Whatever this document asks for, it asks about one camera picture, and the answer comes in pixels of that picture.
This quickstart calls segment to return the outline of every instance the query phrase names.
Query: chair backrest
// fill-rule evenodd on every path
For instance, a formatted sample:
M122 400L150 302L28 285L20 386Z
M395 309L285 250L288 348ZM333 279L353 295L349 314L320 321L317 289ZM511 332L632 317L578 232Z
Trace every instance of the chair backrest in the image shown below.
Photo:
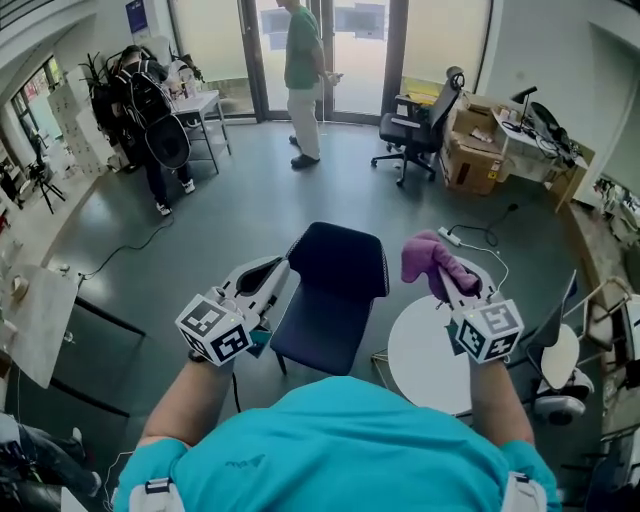
M389 294L382 243L368 233L314 222L287 258L305 285L356 300L372 301Z
M564 308L567 299L575 293L575 288L576 271L574 270L567 287L564 288L561 300L554 306L547 319L538 326L536 332L531 338L531 341L529 342L529 345L527 345L527 356L538 371L540 371L540 362L542 360L544 349L552 347L558 342L560 326L562 325L562 317L564 316Z
M458 66L447 69L447 82L444 84L438 99L429 109L429 130L431 140L440 146L444 134L444 125L453 108L460 91L464 87L464 72Z

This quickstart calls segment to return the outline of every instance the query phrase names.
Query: round white table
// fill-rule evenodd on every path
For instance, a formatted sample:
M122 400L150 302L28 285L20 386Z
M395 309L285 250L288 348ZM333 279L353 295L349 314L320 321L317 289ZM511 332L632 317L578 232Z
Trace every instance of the round white table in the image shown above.
M389 336L388 362L400 391L413 404L448 414L471 409L469 356L454 351L446 326L451 310L433 295L410 304Z

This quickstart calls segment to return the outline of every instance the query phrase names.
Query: black bag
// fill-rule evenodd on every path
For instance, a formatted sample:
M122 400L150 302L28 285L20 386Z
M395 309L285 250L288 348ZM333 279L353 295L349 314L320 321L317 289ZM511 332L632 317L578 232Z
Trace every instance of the black bag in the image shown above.
M133 121L146 130L151 124L171 115L171 100L149 74L149 61L138 62L138 71L120 70L118 78L127 86L123 107Z
M139 61L138 71L121 70L118 78L128 85L123 107L145 132L151 154L165 167L177 169L189 161L191 145L178 118L172 114L171 99L148 73L149 61Z

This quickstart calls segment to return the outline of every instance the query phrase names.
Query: pink cloth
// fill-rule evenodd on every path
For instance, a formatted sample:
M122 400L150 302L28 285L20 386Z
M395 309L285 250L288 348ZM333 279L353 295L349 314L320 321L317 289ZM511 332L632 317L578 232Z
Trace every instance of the pink cloth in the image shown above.
M427 274L429 288L440 300L447 300L447 292L438 268L446 270L462 293L473 295L478 278L469 274L449 252L433 231L422 231L410 238L402 248L402 280L413 283L421 273Z

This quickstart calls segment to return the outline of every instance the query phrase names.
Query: navy blue chair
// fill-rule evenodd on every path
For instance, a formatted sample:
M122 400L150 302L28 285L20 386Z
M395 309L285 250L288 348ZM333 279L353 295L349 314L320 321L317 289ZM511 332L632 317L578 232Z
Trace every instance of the navy blue chair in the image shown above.
M375 236L314 222L287 255L300 284L271 339L284 359L348 375L376 297L389 294L387 260Z

